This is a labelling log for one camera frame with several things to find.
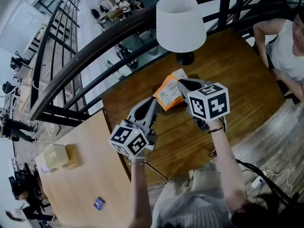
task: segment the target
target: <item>wooden table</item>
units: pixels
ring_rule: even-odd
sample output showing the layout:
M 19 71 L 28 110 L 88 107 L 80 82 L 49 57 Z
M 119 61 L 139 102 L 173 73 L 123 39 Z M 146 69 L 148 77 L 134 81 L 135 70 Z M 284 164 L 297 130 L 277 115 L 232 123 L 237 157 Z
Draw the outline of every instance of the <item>wooden table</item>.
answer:
M 181 66 L 172 53 L 105 92 L 102 101 L 112 129 L 128 116 L 133 106 L 151 97 L 167 75 L 179 68 L 183 68 L 189 78 L 198 76 L 228 88 L 231 111 L 226 119 L 231 146 L 260 127 L 284 103 L 275 79 L 260 57 L 232 30 L 207 37 L 194 55 L 191 65 Z M 153 152 L 146 151 L 147 159 L 168 178 L 211 160 L 208 156 L 214 149 L 211 137 L 199 131 L 185 107 L 159 113 L 152 128 L 158 140 Z M 149 185 L 162 181 L 148 168 L 146 174 Z
M 37 53 L 29 63 L 28 66 L 32 69 L 28 70 L 28 75 L 22 80 L 22 83 L 27 85 L 30 85 L 32 83 L 35 66 L 36 66 L 36 59 L 37 59 Z M 31 88 L 32 87 L 25 85 L 20 87 L 19 114 L 25 113 L 27 101 L 30 99 Z
M 66 146 L 67 165 L 42 173 L 43 155 L 36 158 L 43 189 L 60 222 L 90 228 L 130 223 L 131 185 L 109 136 L 101 111 L 58 140 Z M 106 202 L 101 211 L 93 206 L 97 197 Z

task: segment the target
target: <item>small blue object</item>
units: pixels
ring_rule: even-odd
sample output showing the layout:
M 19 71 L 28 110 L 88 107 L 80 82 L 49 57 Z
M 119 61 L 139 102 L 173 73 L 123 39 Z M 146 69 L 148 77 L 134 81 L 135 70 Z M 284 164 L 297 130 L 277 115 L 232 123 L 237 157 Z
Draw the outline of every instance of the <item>small blue object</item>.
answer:
M 98 198 L 96 199 L 96 201 L 95 201 L 94 207 L 95 207 L 97 210 L 102 210 L 103 207 L 104 207 L 104 204 L 105 204 L 105 202 L 103 202 L 103 201 L 101 200 L 101 198 L 98 197 Z

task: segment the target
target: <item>orange box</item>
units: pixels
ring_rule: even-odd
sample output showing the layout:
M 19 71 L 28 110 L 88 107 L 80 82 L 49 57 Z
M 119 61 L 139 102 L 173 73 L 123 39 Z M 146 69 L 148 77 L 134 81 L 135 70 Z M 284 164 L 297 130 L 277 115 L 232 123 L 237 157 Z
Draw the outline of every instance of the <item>orange box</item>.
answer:
M 181 68 L 167 76 L 161 87 L 159 87 L 158 90 L 153 94 L 165 111 L 184 101 L 179 89 L 177 88 L 177 81 L 182 78 L 188 77 Z

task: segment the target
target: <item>bracelet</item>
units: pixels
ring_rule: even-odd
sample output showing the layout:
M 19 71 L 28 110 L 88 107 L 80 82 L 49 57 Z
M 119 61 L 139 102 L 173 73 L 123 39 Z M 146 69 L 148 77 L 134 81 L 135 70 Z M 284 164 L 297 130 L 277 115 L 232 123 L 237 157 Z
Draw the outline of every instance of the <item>bracelet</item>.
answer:
M 145 156 L 135 156 L 135 157 L 128 157 L 129 160 L 134 160 L 134 159 L 140 159 L 140 160 L 144 160 Z
M 144 161 L 143 163 L 132 163 L 132 162 L 129 163 L 129 165 L 145 165 L 145 164 L 147 164 L 146 161 Z
M 208 133 L 209 133 L 209 134 L 210 134 L 210 133 L 214 133 L 214 132 L 216 132 L 216 131 L 218 131 L 218 130 L 221 130 L 221 129 L 223 129 L 223 127 L 218 128 L 218 129 L 213 129 L 213 130 L 210 130 Z

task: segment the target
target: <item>wooden floor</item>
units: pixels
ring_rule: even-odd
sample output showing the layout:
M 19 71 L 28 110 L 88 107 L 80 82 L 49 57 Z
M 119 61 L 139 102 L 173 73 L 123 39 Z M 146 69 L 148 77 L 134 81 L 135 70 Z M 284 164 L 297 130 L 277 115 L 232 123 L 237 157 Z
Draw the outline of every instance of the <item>wooden floor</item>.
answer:
M 291 196 L 299 192 L 299 201 L 304 202 L 304 107 L 294 105 L 291 100 L 280 108 L 264 125 L 251 136 L 233 146 L 235 157 L 243 162 L 249 162 L 261 170 L 270 170 L 278 174 L 289 169 L 288 183 L 293 186 Z M 287 170 L 272 180 L 289 194 L 291 187 L 286 184 Z M 259 193 L 270 192 L 267 185 L 263 188 L 251 188 L 251 182 L 256 174 L 243 172 L 247 195 L 251 201 L 256 201 Z M 160 195 L 163 184 L 149 187 L 150 204 L 153 206 Z

